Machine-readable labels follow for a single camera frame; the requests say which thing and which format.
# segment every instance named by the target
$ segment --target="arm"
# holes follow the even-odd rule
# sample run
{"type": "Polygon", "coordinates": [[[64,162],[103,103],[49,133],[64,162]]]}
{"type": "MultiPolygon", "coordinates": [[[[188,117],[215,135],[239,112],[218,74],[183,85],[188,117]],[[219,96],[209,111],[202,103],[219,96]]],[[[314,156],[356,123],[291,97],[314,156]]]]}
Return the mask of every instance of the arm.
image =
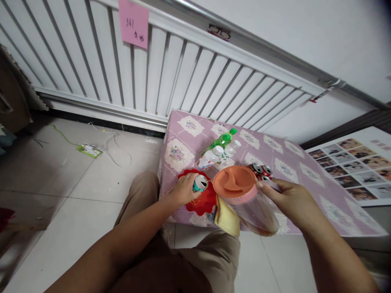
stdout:
{"type": "Polygon", "coordinates": [[[179,207],[198,197],[192,186],[198,174],[182,176],[162,200],[121,222],[99,239],[45,292],[106,292],[179,207]]]}
{"type": "Polygon", "coordinates": [[[302,231],[318,292],[377,292],[372,276],[327,220],[311,194],[301,185],[279,179],[273,181],[282,194],[269,185],[258,183],[258,186],[302,231]]]}

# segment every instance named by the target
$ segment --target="white plastic bottle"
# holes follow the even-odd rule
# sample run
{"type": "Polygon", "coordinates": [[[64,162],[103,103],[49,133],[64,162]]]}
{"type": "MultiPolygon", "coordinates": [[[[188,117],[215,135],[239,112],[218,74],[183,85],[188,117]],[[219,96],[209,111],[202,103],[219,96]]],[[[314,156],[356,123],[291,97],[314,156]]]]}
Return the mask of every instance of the white plastic bottle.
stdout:
{"type": "Polygon", "coordinates": [[[242,144],[238,140],[232,141],[230,144],[228,144],[224,149],[224,154],[221,156],[220,161],[217,162],[219,165],[225,166],[227,159],[232,157],[236,154],[237,149],[240,148],[242,144]]]}
{"type": "Polygon", "coordinates": [[[225,158],[232,157],[234,154],[236,154],[237,149],[240,148],[241,146],[242,144],[240,143],[240,141],[234,140],[233,142],[231,142],[229,145],[225,147],[224,157],[225,158]]]}
{"type": "Polygon", "coordinates": [[[213,149],[208,150],[203,154],[203,156],[196,162],[195,168],[199,171],[206,171],[213,164],[220,161],[222,154],[224,153],[224,149],[221,146],[215,146],[213,149]]]}

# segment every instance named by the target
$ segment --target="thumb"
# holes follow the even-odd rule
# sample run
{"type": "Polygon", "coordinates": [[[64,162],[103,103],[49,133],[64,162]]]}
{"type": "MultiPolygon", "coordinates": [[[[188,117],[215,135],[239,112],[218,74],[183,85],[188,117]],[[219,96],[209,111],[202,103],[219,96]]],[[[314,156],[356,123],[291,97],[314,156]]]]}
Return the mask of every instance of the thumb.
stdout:
{"type": "Polygon", "coordinates": [[[278,191],[274,190],[270,185],[268,184],[262,184],[260,181],[257,181],[255,185],[268,197],[270,198],[274,203],[279,202],[283,195],[279,193],[278,191]]]}
{"type": "Polygon", "coordinates": [[[200,195],[201,195],[201,192],[200,192],[200,191],[193,192],[193,199],[196,199],[196,198],[199,197],[200,195]]]}

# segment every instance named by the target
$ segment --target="pink floral mattress cover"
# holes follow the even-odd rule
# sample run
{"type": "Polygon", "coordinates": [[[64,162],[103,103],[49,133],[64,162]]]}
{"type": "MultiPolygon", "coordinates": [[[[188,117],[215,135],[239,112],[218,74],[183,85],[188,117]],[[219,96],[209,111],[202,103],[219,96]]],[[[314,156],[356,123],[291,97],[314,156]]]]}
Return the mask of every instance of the pink floral mattress cover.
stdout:
{"type": "MultiPolygon", "coordinates": [[[[225,166],[214,165],[206,174],[214,178],[226,166],[249,165],[253,162],[269,165],[276,178],[305,186],[317,201],[323,213],[342,236],[383,236],[387,232],[373,220],[356,200],[341,186],[328,178],[322,168],[297,144],[288,140],[258,133],[226,123],[215,123],[207,118],[173,110],[164,137],[160,155],[158,177],[160,195],[164,197],[178,181],[177,176],[194,163],[211,142],[235,127],[235,139],[242,147],[228,159],[225,166]]],[[[276,214],[278,234],[301,234],[300,230],[283,214],[276,214]]],[[[185,206],[169,218],[169,222],[213,227],[214,213],[198,216],[185,206]]]]}

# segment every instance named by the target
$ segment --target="yellow cloth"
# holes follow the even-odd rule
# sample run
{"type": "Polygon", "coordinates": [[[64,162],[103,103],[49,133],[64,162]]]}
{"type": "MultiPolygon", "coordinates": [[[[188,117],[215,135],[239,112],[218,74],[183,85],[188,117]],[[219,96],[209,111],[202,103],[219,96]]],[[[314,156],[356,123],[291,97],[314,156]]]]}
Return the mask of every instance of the yellow cloth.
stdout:
{"type": "Polygon", "coordinates": [[[232,236],[240,235],[239,217],[218,195],[215,224],[232,236]]]}

